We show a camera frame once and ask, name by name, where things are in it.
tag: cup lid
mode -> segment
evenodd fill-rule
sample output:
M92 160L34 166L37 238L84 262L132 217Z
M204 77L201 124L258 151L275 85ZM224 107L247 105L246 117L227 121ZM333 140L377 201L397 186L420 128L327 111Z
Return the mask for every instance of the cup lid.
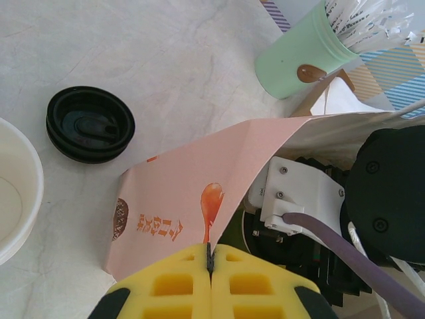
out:
M54 146L82 163L104 163L120 155L135 132L129 108L113 94L89 86L57 93L47 108L46 129Z

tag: pink paper bag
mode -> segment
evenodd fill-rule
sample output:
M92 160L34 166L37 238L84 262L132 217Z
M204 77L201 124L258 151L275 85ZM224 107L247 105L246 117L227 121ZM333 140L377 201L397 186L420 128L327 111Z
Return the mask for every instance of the pink paper bag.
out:
M190 245L214 247L276 152L330 150L350 164L374 130L416 122L387 113L249 120L139 163L122 176L106 270L121 280Z

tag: black plastic part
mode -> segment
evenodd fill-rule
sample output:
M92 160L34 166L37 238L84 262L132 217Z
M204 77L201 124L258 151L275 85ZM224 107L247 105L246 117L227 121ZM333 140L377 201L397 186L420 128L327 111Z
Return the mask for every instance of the black plastic part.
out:
M210 280L213 278L215 251L211 252L211 243L207 243L207 270L210 273Z
M130 289L121 288L100 299L88 319L117 319L130 295Z
M359 236L387 256L425 263L425 126L374 132L346 185Z
M82 163L104 163L125 150L135 122L129 108L113 94L74 86L50 100L46 129L65 156Z
M341 208L341 213L339 215L339 224L341 226L341 235L342 237L348 241L349 243L353 244L350 234L348 232L348 224L350 222L350 218L347 213L347 205L345 202L343 203L343 206ZM376 265L380 267L392 267L397 270L400 270L397 266L397 264L393 261L392 258L389 256L386 256L384 253L373 247L371 244L368 243L368 241L361 236L359 236L361 244L363 248L365 249L367 253L367 257L373 261Z
M357 276L337 255L320 247L319 286L328 286L344 294L360 296L360 292L372 293L372 289Z
M334 286L331 286L330 283L327 282L327 279L323 279L323 276L326 278L329 276L329 254L327 256L323 256L321 254L321 247L319 246L319 253L316 253L316 242L314 242L309 237L304 235L296 235L298 243L294 245L294 249L301 253L302 262L300 266L295 265L287 265L286 270L294 272L304 278L310 279L316 285L318 285L323 297L330 304L334 304L336 306L343 306L343 292L335 289Z
M260 224L260 214L260 209L257 210L255 215L249 213L244 214L242 223L248 250L252 255L264 259L269 263L274 263L275 265L287 265L288 261L290 261L290 259L286 256L287 253L290 251L296 251L290 249L292 242L294 241L294 237L296 236L284 239L283 243L277 243L276 238L278 234L276 234L275 237L271 236L270 233L264 235L264 233L267 232L267 228L264 227L264 223ZM259 231L260 234L263 235L258 237L253 236L252 232L254 230Z
M303 286L295 287L295 292L311 319L338 319L320 293Z
M302 163L302 164L305 164L323 171L331 179L336 181L342 187L345 186L345 183L349 175L349 171L343 171L342 169L339 169L338 167L335 167L332 165L323 165L322 163L320 163L314 158L307 159L307 158L300 157L296 160L296 162Z

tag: marble countertop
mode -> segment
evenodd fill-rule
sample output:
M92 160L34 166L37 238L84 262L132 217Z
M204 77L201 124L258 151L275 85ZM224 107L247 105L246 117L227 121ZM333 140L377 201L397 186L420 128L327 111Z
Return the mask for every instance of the marble countertop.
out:
M4 0L0 117L36 147L44 199L22 249L0 266L0 318L86 318L113 278L102 270L119 176L130 166L291 102L260 86L255 57L281 31L259 0ZM50 98L88 85L135 116L128 149L102 165L60 154Z

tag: mint green cup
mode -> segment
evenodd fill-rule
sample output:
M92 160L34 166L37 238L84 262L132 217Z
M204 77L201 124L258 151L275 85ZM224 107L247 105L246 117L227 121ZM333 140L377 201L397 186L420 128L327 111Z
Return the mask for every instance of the mint green cup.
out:
M321 1L256 59L255 71L264 90L282 99L357 57L333 32Z

